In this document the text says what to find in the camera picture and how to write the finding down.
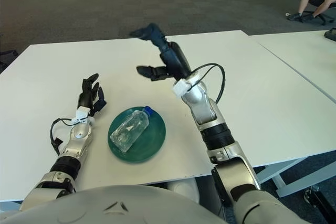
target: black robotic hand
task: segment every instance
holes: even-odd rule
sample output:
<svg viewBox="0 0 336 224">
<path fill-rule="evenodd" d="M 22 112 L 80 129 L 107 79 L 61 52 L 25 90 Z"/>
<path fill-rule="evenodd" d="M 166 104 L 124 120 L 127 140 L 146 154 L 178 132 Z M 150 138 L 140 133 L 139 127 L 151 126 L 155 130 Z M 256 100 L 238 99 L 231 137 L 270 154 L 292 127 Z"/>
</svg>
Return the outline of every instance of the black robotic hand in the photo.
<svg viewBox="0 0 336 224">
<path fill-rule="evenodd" d="M 139 74 L 152 81 L 164 80 L 174 77 L 177 81 L 181 78 L 187 78 L 191 74 L 191 69 L 188 61 L 185 59 L 182 50 L 175 42 L 167 42 L 165 34 L 159 27 L 150 23 L 147 27 L 135 30 L 130 33 L 130 36 L 142 40 L 150 40 L 160 50 L 160 58 L 165 66 L 137 66 Z"/>
<path fill-rule="evenodd" d="M 82 90 L 83 92 L 79 95 L 77 107 L 83 106 L 90 109 L 90 116 L 100 111 L 105 105 L 103 89 L 99 86 L 97 82 L 93 87 L 93 83 L 98 79 L 99 75 L 97 73 L 91 75 L 88 79 L 83 79 Z"/>
</svg>

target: black cable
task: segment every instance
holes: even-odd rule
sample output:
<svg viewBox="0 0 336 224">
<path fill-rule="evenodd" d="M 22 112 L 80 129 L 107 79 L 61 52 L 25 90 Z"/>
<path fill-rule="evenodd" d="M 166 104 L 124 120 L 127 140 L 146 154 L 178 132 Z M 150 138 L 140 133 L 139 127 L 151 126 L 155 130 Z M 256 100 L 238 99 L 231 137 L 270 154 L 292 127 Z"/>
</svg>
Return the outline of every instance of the black cable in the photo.
<svg viewBox="0 0 336 224">
<path fill-rule="evenodd" d="M 61 121 L 66 126 L 74 126 L 74 125 L 80 123 L 81 120 L 84 120 L 86 118 L 82 118 L 77 123 L 74 123 L 74 124 L 67 124 L 65 122 L 65 121 L 71 121 L 71 119 L 69 119 L 69 118 L 58 118 L 58 119 L 53 121 L 53 123 L 51 124 L 51 127 L 50 127 L 50 140 L 51 140 L 51 145 L 53 146 L 57 155 L 59 155 L 59 149 L 58 149 L 58 146 L 56 145 L 56 142 L 55 142 L 54 137 L 53 137 L 53 128 L 54 128 L 55 124 Z"/>
<path fill-rule="evenodd" d="M 203 78 L 210 72 L 211 69 L 213 69 L 214 67 L 219 67 L 220 71 L 222 72 L 222 85 L 220 86 L 221 89 L 220 89 L 219 94 L 218 94 L 217 99 L 216 99 L 216 103 L 218 103 L 220 101 L 220 99 L 222 98 L 222 95 L 223 95 L 223 92 L 224 92 L 224 86 L 225 86 L 225 71 L 224 71 L 224 68 L 217 63 L 207 63 L 207 64 L 201 65 L 200 67 L 194 69 L 192 71 L 192 74 L 195 73 L 196 71 L 199 71 L 202 68 L 207 67 L 207 66 L 212 66 L 212 67 L 209 68 L 205 72 L 205 74 L 198 81 L 196 81 L 196 83 L 194 85 L 191 86 L 191 88 L 188 91 L 190 91 L 193 87 L 195 87 L 197 84 L 199 84 L 203 80 Z"/>
</svg>

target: blue bottle cap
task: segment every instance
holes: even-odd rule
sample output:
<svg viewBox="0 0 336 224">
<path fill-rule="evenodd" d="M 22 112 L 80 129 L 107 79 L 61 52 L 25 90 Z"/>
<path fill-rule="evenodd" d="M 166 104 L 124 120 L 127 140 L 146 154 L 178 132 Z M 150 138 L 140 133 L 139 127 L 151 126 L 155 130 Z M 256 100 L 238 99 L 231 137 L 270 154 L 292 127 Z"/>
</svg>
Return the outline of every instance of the blue bottle cap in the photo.
<svg viewBox="0 0 336 224">
<path fill-rule="evenodd" d="M 145 107 L 143 108 L 143 111 L 146 112 L 148 116 L 150 116 L 151 114 L 153 114 L 153 110 L 152 110 L 152 108 L 149 107 L 149 106 L 145 106 Z"/>
</svg>

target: sneaker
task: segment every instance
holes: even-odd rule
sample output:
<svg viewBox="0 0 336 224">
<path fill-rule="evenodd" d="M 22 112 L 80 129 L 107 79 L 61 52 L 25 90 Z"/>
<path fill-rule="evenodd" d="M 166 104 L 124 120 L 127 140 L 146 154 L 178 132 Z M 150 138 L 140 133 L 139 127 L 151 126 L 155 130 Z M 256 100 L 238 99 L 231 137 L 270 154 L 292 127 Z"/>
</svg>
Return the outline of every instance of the sneaker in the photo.
<svg viewBox="0 0 336 224">
<path fill-rule="evenodd" d="M 308 14 L 308 15 L 303 16 L 303 17 L 301 18 L 301 22 L 305 23 L 305 22 L 308 22 L 308 21 L 310 21 L 310 20 L 312 20 L 312 19 L 314 19 L 314 16 L 313 16 L 312 14 Z"/>
<path fill-rule="evenodd" d="M 292 15 L 289 15 L 287 17 L 288 20 L 300 20 L 301 19 L 301 14 L 300 13 L 295 13 Z"/>
</svg>

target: table leg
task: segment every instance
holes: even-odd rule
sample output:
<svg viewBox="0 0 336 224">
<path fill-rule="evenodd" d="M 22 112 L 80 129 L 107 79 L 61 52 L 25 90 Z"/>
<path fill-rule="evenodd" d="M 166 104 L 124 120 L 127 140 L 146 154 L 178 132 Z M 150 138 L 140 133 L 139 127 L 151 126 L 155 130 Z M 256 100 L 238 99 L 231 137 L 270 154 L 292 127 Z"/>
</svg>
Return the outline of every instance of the table leg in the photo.
<svg viewBox="0 0 336 224">
<path fill-rule="evenodd" d="M 257 177 L 260 183 L 264 183 L 275 176 L 278 176 L 280 173 L 284 172 L 285 170 L 291 168 L 292 166 L 300 163 L 305 158 L 299 158 L 296 160 L 281 162 L 278 164 L 267 165 L 264 170 L 257 174 Z"/>
<path fill-rule="evenodd" d="M 277 194 L 279 197 L 284 197 L 334 176 L 336 176 L 336 161 L 325 166 L 324 168 L 317 170 L 316 172 L 313 172 L 301 179 L 298 179 L 297 181 L 294 181 L 293 183 L 290 183 L 289 185 L 281 186 L 277 190 Z"/>
<path fill-rule="evenodd" d="M 282 188 L 286 185 L 280 174 L 272 178 L 272 180 L 277 188 Z"/>
</svg>

